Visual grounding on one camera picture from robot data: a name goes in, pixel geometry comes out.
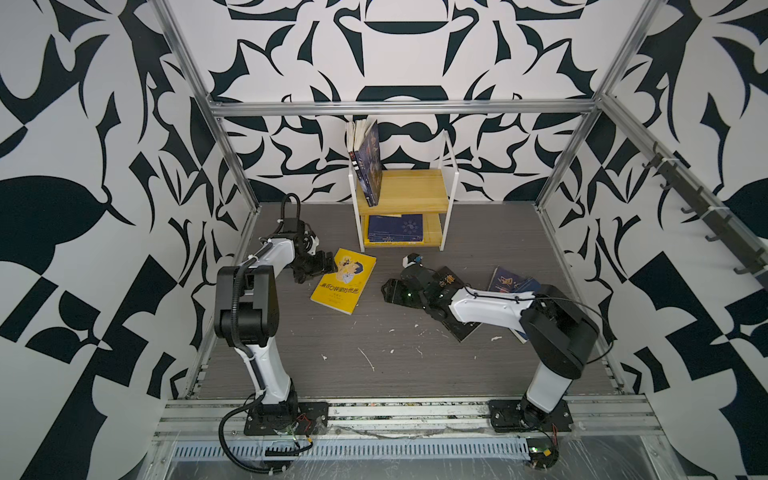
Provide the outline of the black Murphy's law book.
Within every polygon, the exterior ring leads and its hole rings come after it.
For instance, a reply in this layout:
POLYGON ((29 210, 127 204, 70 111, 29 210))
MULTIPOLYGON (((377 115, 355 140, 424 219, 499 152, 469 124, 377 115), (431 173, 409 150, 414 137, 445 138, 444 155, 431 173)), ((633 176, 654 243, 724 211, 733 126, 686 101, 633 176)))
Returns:
POLYGON ((477 327, 477 322, 460 322, 450 310, 457 293, 465 292, 466 284, 448 267, 441 267, 433 274, 434 283, 429 287, 433 318, 442 324, 458 341, 465 340, 477 327))

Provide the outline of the small electronics board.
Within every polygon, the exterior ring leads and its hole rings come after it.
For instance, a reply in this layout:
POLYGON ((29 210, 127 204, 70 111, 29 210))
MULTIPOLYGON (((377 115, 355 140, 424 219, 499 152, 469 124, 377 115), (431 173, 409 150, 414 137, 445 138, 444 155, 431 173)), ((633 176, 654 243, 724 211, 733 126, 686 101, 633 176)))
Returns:
POLYGON ((558 462, 559 449, 551 441, 539 437, 528 438, 526 443, 529 455, 527 465, 532 469, 548 471, 558 462))

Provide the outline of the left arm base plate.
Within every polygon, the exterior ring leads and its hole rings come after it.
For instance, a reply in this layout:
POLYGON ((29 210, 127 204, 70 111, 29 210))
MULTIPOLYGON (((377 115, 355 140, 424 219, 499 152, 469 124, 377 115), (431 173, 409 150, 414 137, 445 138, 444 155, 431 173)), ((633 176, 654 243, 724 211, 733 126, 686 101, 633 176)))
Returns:
POLYGON ((248 411, 244 435, 312 435, 327 426, 328 414, 327 402, 258 405, 248 411))

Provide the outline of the black book leaning on shelf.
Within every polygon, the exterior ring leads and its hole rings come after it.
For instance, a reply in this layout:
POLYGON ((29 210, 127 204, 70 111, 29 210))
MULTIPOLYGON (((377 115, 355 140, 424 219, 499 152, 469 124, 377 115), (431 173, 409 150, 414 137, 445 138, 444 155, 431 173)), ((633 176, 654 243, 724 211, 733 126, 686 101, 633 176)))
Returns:
POLYGON ((353 120, 346 124, 346 148, 351 162, 352 170, 356 174, 360 184, 363 184, 363 174, 357 160, 358 143, 362 141, 367 129, 367 120, 353 120))

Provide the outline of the white wooden bookshelf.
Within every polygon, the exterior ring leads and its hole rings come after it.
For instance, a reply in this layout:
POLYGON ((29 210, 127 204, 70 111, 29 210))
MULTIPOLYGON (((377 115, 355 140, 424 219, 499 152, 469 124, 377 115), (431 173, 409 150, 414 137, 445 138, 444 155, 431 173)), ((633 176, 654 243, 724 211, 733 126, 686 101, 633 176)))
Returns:
POLYGON ((442 145, 438 157, 430 162, 428 169, 386 170, 380 202, 369 207, 364 198, 356 174, 348 169, 357 240, 359 250, 368 247, 363 241, 363 218, 367 215, 438 214, 442 226, 442 243, 437 248, 444 250, 456 199, 460 172, 448 133, 442 134, 442 145))

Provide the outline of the yellow cartoon cover book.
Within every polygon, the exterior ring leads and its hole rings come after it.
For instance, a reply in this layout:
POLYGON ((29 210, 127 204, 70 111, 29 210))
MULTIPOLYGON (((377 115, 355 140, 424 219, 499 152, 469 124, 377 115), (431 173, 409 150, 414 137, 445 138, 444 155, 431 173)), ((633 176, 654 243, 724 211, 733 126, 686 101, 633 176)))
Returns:
POLYGON ((334 257, 335 273, 325 274, 311 300, 335 311, 352 315, 376 265, 376 258, 347 249, 334 257))

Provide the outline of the navy Yijing book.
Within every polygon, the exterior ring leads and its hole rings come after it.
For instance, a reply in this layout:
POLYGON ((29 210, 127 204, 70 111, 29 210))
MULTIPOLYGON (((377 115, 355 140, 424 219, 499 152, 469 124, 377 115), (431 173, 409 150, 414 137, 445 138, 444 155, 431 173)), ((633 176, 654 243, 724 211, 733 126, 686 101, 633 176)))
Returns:
POLYGON ((423 239, 424 226, 421 214, 369 216, 368 240, 370 242, 422 242, 423 239))

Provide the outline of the black hook rail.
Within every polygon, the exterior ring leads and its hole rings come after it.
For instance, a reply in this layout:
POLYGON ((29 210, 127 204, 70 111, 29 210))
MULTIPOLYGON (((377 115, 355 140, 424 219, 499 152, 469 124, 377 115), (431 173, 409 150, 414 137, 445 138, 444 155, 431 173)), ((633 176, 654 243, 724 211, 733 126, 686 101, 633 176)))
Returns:
POLYGON ((666 152, 654 141, 652 157, 643 165, 663 180, 660 188, 674 192, 684 202, 681 213, 702 221, 710 231, 708 242, 719 242, 738 260, 736 275, 751 276, 764 291, 767 290, 767 245, 739 218, 734 210, 704 185, 684 162, 666 152))

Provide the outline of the navy book yellow label right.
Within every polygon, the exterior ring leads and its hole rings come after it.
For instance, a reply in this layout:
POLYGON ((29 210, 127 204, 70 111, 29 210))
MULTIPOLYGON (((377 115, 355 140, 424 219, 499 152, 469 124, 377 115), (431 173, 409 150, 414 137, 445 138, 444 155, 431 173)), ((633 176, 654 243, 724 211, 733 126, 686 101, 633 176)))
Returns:
MULTIPOLYGON (((540 287, 541 287, 540 283, 536 281, 534 278, 527 278, 514 289, 514 292, 515 293, 526 293, 526 292, 536 293, 540 289, 540 287)), ((521 327, 514 328, 513 333, 522 344, 526 344, 528 342, 528 336, 525 334, 525 332, 522 330, 521 327)))

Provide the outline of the aluminium frame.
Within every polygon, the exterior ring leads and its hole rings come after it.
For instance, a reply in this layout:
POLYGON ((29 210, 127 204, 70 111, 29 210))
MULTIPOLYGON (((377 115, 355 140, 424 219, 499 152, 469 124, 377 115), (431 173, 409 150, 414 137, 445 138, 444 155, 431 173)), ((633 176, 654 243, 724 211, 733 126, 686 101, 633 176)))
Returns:
POLYGON ((181 28, 167 1, 151 4, 160 24, 162 34, 177 57, 193 96, 200 106, 203 118, 214 140, 224 154, 224 160, 235 177, 235 184, 245 196, 253 215, 260 211, 256 198, 245 176, 239 157, 219 121, 227 117, 253 116, 316 116, 316 115, 425 115, 425 114, 494 114, 494 113, 577 113, 583 120, 576 128, 564 152, 567 160, 573 160, 576 150, 586 139, 597 117, 605 114, 627 135, 628 139, 649 158, 654 141, 670 154, 659 138, 653 135, 638 118, 614 95, 610 88, 618 83, 618 74, 630 57, 637 53, 645 40, 651 23, 663 6, 660 1, 644 2, 638 17, 633 21, 630 33, 612 62, 610 73, 595 96, 591 99, 531 99, 531 100, 398 100, 398 101, 339 101, 339 102, 256 102, 220 104, 211 101, 202 77, 197 70, 190 47, 183 38, 181 28))

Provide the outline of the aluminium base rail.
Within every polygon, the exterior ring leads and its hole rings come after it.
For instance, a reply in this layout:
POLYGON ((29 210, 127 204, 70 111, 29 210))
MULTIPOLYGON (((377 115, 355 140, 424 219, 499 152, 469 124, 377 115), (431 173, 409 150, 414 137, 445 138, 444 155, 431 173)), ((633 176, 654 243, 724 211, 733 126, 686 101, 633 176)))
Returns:
MULTIPOLYGON (((491 435, 501 416, 489 410, 488 397, 338 398, 311 421, 316 433, 378 438, 397 436, 491 435)), ((565 398, 565 411, 550 422, 561 435, 661 435, 663 429, 642 395, 577 395, 565 398)), ((169 402, 153 437, 206 439, 216 434, 225 413, 239 400, 169 402)))

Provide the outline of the purple book under right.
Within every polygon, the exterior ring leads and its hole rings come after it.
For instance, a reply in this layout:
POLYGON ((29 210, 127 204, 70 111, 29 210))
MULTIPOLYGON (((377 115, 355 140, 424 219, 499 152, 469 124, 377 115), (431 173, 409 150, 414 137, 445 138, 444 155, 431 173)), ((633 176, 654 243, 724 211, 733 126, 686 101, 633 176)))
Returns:
POLYGON ((496 267, 491 276, 488 291, 515 293, 522 291, 528 283, 528 277, 515 274, 503 267, 496 267))

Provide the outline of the purple Guiguzi portrait book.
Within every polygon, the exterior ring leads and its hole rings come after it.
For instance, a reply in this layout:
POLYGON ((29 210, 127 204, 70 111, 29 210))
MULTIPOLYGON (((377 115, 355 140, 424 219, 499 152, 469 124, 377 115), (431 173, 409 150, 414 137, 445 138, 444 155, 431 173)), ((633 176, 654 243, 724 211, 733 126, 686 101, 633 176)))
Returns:
POLYGON ((361 185, 369 207, 376 207, 380 201, 382 184, 382 162, 380 156, 379 128, 376 120, 368 121, 365 136, 358 143, 357 160, 363 174, 361 185))

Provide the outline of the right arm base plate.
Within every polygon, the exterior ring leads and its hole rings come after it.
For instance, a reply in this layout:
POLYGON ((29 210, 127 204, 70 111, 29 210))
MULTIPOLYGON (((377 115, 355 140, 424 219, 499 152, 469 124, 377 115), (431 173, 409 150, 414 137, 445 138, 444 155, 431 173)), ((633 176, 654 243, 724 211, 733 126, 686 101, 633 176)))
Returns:
POLYGON ((550 412, 535 406, 527 398, 519 400, 494 399, 487 402, 490 424, 496 433, 569 432, 573 416, 567 403, 560 400, 550 412))

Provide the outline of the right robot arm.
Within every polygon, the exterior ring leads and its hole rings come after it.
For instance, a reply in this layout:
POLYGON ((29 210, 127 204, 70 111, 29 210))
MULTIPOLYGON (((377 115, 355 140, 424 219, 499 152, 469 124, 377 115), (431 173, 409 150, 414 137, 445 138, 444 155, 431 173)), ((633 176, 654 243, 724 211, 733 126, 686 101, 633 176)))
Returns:
POLYGON ((470 287, 453 271, 437 271, 414 260, 381 288, 385 302, 421 309, 463 341, 479 324, 522 332, 539 363, 519 401, 488 403, 497 432, 534 431, 563 419, 564 396, 582 377, 600 334, 581 304, 558 288, 491 292, 470 287))

